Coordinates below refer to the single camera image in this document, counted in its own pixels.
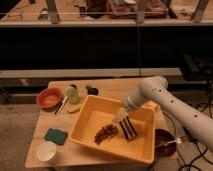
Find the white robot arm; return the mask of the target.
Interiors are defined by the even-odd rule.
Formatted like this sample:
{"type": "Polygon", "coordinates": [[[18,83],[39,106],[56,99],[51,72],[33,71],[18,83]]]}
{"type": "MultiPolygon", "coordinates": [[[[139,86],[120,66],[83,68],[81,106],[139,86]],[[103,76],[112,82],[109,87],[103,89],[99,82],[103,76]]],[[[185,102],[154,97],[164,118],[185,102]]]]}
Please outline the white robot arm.
{"type": "Polygon", "coordinates": [[[189,132],[213,152],[213,119],[182,102],[168,90],[163,76],[142,78],[136,89],[122,100],[115,113],[114,123],[122,123],[128,114],[151,100],[179,121],[189,132]]]}

